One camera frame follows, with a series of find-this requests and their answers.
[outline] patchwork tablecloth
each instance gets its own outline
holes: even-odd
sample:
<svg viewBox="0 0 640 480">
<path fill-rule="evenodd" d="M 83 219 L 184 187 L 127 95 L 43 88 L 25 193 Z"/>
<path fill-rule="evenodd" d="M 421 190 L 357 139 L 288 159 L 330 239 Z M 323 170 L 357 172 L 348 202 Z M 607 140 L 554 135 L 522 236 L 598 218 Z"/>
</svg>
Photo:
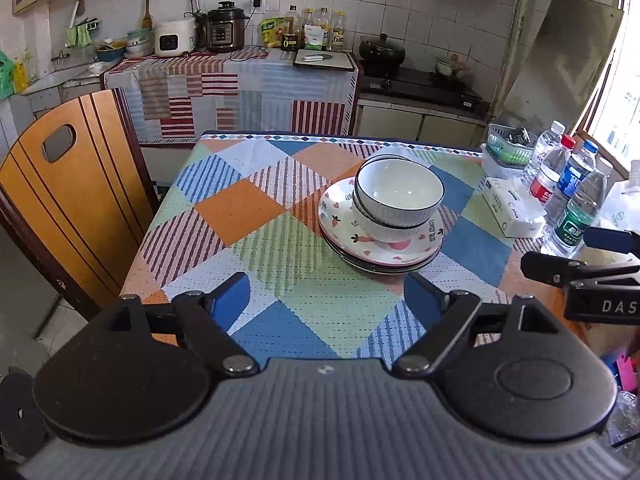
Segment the patchwork tablecloth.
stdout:
<svg viewBox="0 0 640 480">
<path fill-rule="evenodd" d="M 126 59 L 104 86 L 124 89 L 141 144 L 193 143 L 206 130 L 346 136 L 358 70 L 294 67 L 295 52 L 267 52 Z"/>
<path fill-rule="evenodd" d="M 424 333 L 402 300 L 402 277 L 359 272 L 321 238 L 319 197 L 385 149 L 419 157 L 445 186 L 446 237 L 420 271 L 443 290 L 485 301 L 555 289 L 526 280 L 533 240 L 504 238 L 478 185 L 480 154 L 401 142 L 286 135 L 214 134 L 197 143 L 162 202 L 123 293 L 167 302 L 209 292 L 238 271 L 251 281 L 247 308 L 224 328 L 262 364 L 270 356 L 383 358 L 390 364 Z"/>
</svg>

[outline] wooden chair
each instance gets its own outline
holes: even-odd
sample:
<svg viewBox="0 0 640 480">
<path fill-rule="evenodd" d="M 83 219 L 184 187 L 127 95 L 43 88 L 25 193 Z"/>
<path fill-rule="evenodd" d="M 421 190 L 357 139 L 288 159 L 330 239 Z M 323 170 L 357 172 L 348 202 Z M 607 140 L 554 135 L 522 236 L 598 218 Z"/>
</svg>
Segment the wooden chair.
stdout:
<svg viewBox="0 0 640 480">
<path fill-rule="evenodd" d="M 0 223 L 87 319 L 119 295 L 157 210 L 121 91 L 51 110 L 0 167 Z"/>
</svg>

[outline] green basket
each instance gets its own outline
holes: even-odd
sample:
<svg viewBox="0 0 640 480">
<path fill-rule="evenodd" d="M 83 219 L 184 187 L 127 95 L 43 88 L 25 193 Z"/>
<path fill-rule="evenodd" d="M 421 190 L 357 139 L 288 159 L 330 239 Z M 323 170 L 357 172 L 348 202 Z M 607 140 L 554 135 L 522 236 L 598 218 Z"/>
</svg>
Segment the green basket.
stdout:
<svg viewBox="0 0 640 480">
<path fill-rule="evenodd" d="M 498 162 L 507 164 L 510 168 L 522 169 L 529 163 L 533 147 L 525 148 L 504 139 L 503 135 L 515 129 L 509 126 L 500 126 L 500 124 L 489 124 L 486 148 Z M 533 145 L 535 145 L 537 137 L 532 134 L 529 135 Z"/>
</svg>

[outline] white rice cooker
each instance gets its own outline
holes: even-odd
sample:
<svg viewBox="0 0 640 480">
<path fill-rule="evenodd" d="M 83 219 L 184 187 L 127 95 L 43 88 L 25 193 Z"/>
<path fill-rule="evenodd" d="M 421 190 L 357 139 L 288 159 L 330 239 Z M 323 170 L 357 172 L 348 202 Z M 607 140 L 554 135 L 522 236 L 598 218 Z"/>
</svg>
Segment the white rice cooker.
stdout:
<svg viewBox="0 0 640 480">
<path fill-rule="evenodd" d="M 181 56 L 185 52 L 193 52 L 195 46 L 195 18 L 169 20 L 156 25 L 156 56 Z"/>
</svg>

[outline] red bottle label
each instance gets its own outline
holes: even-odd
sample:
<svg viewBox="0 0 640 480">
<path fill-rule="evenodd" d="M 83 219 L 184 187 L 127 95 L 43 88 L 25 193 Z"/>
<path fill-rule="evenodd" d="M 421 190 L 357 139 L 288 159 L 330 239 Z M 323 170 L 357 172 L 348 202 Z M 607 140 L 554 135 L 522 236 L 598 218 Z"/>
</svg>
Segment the red bottle label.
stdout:
<svg viewBox="0 0 640 480">
<path fill-rule="evenodd" d="M 540 184 L 540 181 L 537 178 L 533 179 L 529 191 L 543 204 L 546 204 L 546 201 L 549 200 L 552 195 L 552 192 Z"/>
</svg>

